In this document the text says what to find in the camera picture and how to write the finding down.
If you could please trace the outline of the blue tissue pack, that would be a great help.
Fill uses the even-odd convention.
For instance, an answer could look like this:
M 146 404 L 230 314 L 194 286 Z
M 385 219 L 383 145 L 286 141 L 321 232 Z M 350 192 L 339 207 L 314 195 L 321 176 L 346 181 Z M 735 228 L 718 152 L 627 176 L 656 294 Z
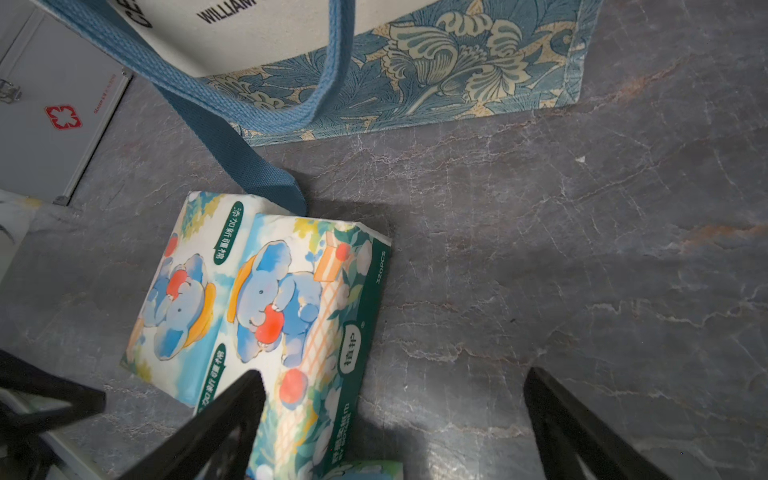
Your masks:
M 342 462 L 324 480 L 403 480 L 403 464 L 391 460 Z

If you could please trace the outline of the cream canvas tote bag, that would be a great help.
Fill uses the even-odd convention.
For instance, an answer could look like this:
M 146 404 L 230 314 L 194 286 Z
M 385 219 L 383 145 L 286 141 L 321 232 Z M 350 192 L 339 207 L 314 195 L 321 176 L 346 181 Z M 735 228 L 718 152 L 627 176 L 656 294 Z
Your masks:
M 45 1 L 150 81 L 246 192 L 295 214 L 263 145 L 574 104 L 597 1 Z

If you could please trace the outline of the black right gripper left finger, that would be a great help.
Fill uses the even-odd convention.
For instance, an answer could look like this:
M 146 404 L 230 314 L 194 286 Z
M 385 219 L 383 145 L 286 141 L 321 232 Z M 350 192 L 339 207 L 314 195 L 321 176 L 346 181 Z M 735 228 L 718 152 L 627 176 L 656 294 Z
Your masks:
M 244 479 L 267 400 L 249 370 L 122 475 L 124 479 Z

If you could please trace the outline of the elephant tissue pack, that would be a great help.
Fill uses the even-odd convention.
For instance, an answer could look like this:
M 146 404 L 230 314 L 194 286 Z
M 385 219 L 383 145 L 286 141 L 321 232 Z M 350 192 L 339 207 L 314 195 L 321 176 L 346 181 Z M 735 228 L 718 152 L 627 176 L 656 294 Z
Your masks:
M 198 400 L 261 375 L 247 478 L 319 479 L 341 461 L 390 257 L 390 240 L 358 222 L 255 217 Z
M 196 406 L 253 222 L 259 214 L 286 212 L 256 195 L 189 193 L 122 366 L 181 403 Z

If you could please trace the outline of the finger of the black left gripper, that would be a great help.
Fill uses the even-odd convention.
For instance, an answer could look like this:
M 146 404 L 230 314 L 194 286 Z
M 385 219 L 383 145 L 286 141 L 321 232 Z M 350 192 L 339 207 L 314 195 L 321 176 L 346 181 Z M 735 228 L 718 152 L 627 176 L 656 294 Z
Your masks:
M 102 413 L 106 393 L 49 374 L 20 358 L 1 351 L 1 388 L 55 400 L 55 408 L 16 413 L 1 403 L 1 442 L 21 441 Z

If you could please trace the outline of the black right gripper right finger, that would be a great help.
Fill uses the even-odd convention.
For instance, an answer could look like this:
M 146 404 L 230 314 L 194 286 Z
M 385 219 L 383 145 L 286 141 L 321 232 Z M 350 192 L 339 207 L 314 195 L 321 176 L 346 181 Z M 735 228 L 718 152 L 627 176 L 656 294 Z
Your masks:
M 667 479 L 546 370 L 531 368 L 524 400 L 548 479 Z

